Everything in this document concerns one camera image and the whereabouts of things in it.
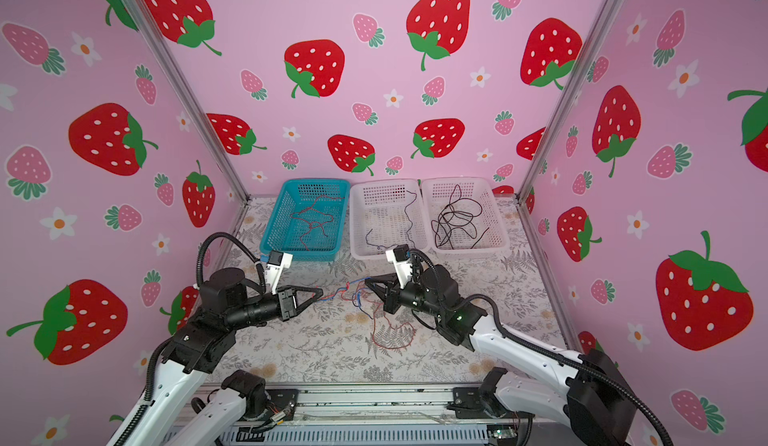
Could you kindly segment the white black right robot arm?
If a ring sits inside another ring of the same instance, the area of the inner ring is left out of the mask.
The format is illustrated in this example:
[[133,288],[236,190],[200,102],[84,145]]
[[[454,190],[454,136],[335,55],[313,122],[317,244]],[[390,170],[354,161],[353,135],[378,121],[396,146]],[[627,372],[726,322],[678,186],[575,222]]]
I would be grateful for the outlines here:
[[547,418],[568,426],[585,445],[626,444],[635,416],[641,414],[661,444],[672,444],[661,420],[607,354],[559,348],[505,326],[492,298],[462,296],[449,271],[418,249],[400,245],[387,251],[386,258],[393,272],[364,281],[386,313],[406,307],[428,314],[449,343],[504,362],[482,388],[488,413]]

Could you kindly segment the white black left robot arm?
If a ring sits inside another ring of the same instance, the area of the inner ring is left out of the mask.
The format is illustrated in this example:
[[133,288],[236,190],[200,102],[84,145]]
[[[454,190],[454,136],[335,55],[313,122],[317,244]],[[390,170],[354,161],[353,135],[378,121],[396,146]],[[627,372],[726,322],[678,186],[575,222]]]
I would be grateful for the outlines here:
[[282,269],[272,263],[257,268],[256,282],[238,268],[220,269],[205,278],[204,255],[217,239],[230,241],[252,262],[259,260],[227,232],[213,233],[202,242],[195,267],[200,305],[184,326],[153,351],[143,394],[110,444],[211,445],[240,419],[259,418],[268,411],[264,379],[238,370],[176,435],[166,436],[185,405],[235,345],[238,331],[295,318],[323,296],[320,288],[279,286]]

